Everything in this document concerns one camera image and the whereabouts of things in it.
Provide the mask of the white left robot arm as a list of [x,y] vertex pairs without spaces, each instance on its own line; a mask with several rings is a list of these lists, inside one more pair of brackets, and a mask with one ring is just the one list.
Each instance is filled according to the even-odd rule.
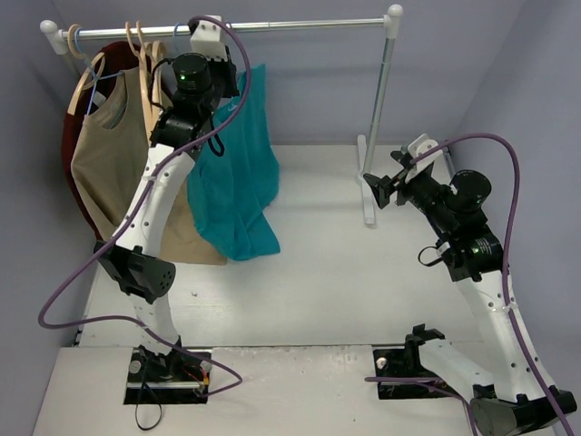
[[141,181],[111,241],[95,247],[99,263],[133,304],[133,323],[142,329],[140,349],[151,357],[149,371],[164,382],[181,371],[182,359],[173,351],[182,343],[168,297],[176,267],[160,257],[162,234],[182,184],[214,128],[215,110],[221,100],[239,93],[230,57],[217,60],[187,53],[168,63],[177,89],[169,104],[152,90],[147,92],[159,117]]

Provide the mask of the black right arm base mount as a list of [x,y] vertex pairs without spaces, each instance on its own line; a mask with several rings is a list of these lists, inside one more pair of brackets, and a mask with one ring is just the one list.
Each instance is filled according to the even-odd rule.
[[420,363],[419,346],[429,340],[443,340],[445,335],[437,329],[427,329],[424,324],[414,326],[402,344],[389,348],[375,348],[375,376],[420,380],[422,386],[401,381],[378,382],[378,397],[382,401],[426,400],[445,398],[458,393],[436,373]]

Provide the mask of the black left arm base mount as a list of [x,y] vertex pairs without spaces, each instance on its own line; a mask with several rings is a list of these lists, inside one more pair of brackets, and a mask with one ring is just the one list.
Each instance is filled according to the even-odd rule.
[[143,347],[132,350],[126,378],[124,405],[205,404],[212,364],[171,351],[156,356]]

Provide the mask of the teal t shirt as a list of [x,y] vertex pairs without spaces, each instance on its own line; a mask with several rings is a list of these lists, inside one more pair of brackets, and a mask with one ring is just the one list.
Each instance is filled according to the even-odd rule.
[[266,115],[265,64],[241,74],[242,90],[251,82],[242,109],[235,97],[214,113],[224,128],[218,136],[224,155],[204,146],[187,181],[187,196],[199,235],[236,262],[281,251],[264,215],[280,187],[280,166],[272,150]]

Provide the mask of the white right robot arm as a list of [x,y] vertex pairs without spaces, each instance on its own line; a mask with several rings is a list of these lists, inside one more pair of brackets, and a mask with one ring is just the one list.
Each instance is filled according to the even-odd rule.
[[434,391],[449,387],[483,435],[523,435],[575,412],[573,393],[550,381],[524,326],[504,264],[505,247],[481,209],[491,192],[488,178],[466,170],[442,184],[429,169],[404,169],[393,178],[367,173],[364,179],[379,207],[395,194],[425,215],[438,237],[438,261],[468,303],[490,361],[485,370],[440,331],[417,325],[396,363],[399,374],[379,372],[377,382]]

